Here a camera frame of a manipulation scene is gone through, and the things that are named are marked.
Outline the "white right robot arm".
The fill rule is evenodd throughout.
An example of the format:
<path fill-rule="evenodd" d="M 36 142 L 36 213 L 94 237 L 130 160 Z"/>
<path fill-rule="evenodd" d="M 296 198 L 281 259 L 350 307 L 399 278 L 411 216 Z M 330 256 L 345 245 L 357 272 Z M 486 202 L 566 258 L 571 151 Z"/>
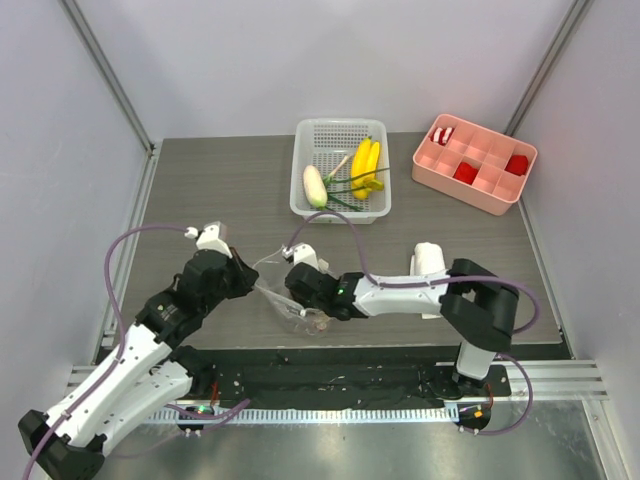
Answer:
<path fill-rule="evenodd" d="M 387 314 L 445 319 L 462 337 L 451 380 L 465 395 L 486 385 L 495 356 L 510 349 L 519 303 L 516 287 L 468 259 L 423 276 L 349 272 L 334 277 L 299 263 L 284 284 L 303 307 L 341 321 Z"/>

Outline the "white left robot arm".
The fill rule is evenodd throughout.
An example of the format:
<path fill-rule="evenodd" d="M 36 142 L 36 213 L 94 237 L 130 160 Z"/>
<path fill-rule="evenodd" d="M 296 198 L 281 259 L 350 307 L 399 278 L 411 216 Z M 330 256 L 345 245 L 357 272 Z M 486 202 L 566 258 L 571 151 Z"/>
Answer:
<path fill-rule="evenodd" d="M 215 368 L 184 341 L 222 301 L 248 295 L 258 278 L 236 251 L 197 251 L 74 391 L 20 419 L 31 465 L 52 479 L 92 479 L 115 446 L 155 411 L 185 395 L 205 397 Z"/>

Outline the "yellow fake banana bunch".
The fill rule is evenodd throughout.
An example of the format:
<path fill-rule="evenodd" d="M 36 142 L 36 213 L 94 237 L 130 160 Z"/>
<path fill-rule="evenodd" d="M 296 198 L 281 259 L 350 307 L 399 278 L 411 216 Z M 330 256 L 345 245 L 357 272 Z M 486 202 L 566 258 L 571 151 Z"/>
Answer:
<path fill-rule="evenodd" d="M 366 137 L 359 145 L 351 164 L 351 194 L 357 200 L 366 200 L 372 192 L 382 191 L 384 184 L 377 179 L 381 144 Z"/>

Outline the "clear dotted zip top bag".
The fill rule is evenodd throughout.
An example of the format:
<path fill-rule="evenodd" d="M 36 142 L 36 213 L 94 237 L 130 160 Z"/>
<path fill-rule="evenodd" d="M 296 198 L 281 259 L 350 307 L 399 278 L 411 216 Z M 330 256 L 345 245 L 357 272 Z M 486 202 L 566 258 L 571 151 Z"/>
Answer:
<path fill-rule="evenodd" d="M 329 321 L 331 318 L 320 310 L 306 309 L 296 302 L 285 287 L 285 277 L 298 263 L 318 267 L 321 273 L 329 273 L 328 263 L 319 259 L 315 250 L 306 243 L 288 248 L 282 246 L 274 253 L 256 261 L 252 268 L 259 274 L 255 288 L 278 313 L 285 327 L 295 333 L 307 333 L 313 321 Z"/>

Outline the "green fake vegetable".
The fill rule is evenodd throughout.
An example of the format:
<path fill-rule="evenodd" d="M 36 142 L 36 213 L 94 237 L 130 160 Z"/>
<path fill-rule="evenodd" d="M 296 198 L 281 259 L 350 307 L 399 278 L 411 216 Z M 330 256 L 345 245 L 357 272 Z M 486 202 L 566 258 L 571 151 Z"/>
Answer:
<path fill-rule="evenodd" d="M 342 179 L 338 179 L 337 175 L 338 173 L 348 164 L 351 163 L 352 160 L 354 159 L 354 155 L 345 155 L 339 162 L 338 164 L 327 174 L 324 175 L 322 178 L 324 180 L 326 189 L 328 191 L 328 198 L 329 198 L 329 202 L 334 202 L 336 204 L 342 205 L 345 208 L 348 208 L 350 210 L 354 210 L 354 211 L 360 211 L 361 208 L 357 207 L 353 204 L 350 204 L 344 200 L 341 200 L 339 198 L 339 195 L 346 195 L 349 194 L 353 197 L 353 195 L 351 194 L 351 186 L 350 186 L 350 175 L 348 177 L 342 178 Z M 379 162 L 378 162 L 378 169 L 377 169 L 377 175 L 381 172 L 385 172 L 388 170 L 388 167 L 383 167 L 381 168 L 379 166 Z"/>

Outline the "white fake radish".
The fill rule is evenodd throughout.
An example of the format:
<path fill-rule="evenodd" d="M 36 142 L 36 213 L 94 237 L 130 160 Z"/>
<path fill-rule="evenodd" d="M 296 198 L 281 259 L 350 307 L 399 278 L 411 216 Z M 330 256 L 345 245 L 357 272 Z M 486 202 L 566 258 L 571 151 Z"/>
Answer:
<path fill-rule="evenodd" d="M 303 171 L 302 181 L 308 203 L 314 208 L 325 208 L 328 202 L 328 193 L 318 169 L 313 165 L 307 165 Z"/>

